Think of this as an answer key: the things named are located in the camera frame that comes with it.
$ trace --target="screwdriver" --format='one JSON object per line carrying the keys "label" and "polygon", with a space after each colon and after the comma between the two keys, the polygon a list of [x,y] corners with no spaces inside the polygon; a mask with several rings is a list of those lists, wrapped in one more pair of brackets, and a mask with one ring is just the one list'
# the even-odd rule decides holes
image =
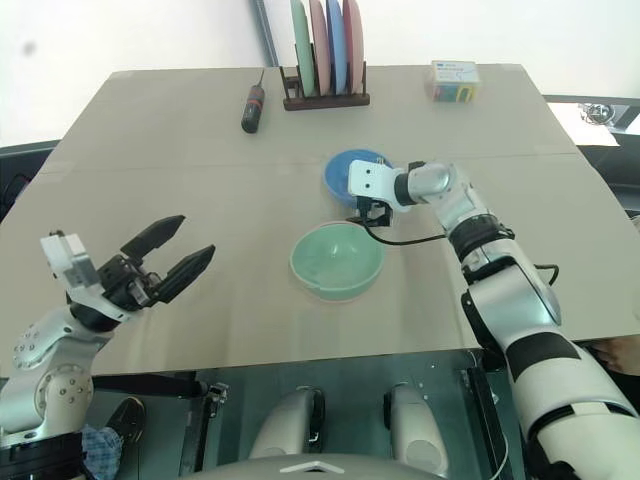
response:
{"label": "screwdriver", "polygon": [[258,123],[260,122],[260,114],[262,113],[262,105],[264,103],[264,90],[262,89],[262,77],[264,77],[264,68],[260,75],[260,81],[257,85],[251,87],[247,103],[242,113],[242,129],[247,133],[256,133],[258,131]]}

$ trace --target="green plate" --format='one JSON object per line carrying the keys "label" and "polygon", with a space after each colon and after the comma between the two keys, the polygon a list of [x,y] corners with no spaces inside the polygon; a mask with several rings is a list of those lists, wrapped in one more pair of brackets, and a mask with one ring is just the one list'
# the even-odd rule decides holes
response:
{"label": "green plate", "polygon": [[305,97],[311,97],[315,90],[313,54],[311,53],[307,15],[304,13],[304,7],[300,0],[291,0],[291,16],[293,17],[293,30],[296,35],[296,51],[298,53],[300,76],[302,77],[302,91]]}
{"label": "green plate", "polygon": [[291,253],[296,277],[323,300],[350,300],[375,282],[384,246],[348,222],[322,225],[303,236]]}

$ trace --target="green bowl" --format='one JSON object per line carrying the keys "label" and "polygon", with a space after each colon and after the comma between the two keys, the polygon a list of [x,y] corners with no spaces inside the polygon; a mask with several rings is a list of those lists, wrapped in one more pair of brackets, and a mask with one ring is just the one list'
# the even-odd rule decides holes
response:
{"label": "green bowl", "polygon": [[289,264],[296,277],[323,300],[357,297],[382,270],[384,246],[349,222],[322,225],[298,240]]}

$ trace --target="pink plate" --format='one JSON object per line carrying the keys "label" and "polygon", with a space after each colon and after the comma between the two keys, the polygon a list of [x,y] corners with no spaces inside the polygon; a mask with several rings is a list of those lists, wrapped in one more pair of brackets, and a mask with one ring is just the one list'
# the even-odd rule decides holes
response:
{"label": "pink plate", "polygon": [[309,8],[311,10],[311,29],[313,30],[313,46],[316,51],[320,95],[326,95],[331,88],[327,24],[324,20],[324,11],[320,0],[309,0]]}
{"label": "pink plate", "polygon": [[364,41],[362,39],[362,19],[356,0],[344,0],[342,6],[344,30],[347,38],[347,59],[349,61],[349,84],[351,93],[362,85],[364,68]]}

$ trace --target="bowl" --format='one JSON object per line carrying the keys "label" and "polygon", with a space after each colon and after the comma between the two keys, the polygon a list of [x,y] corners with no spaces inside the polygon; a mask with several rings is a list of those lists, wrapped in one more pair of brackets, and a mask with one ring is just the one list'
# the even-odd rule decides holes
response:
{"label": "bowl", "polygon": [[323,300],[345,301],[365,292],[382,270],[385,250],[366,230],[349,222],[321,225],[296,243],[294,275]]}
{"label": "bowl", "polygon": [[324,184],[327,189],[340,203],[349,208],[356,208],[356,198],[347,189],[349,183],[349,165],[354,160],[364,160],[365,162],[377,163],[382,160],[385,165],[392,167],[383,155],[371,150],[347,150],[339,153],[327,163],[324,169]]}

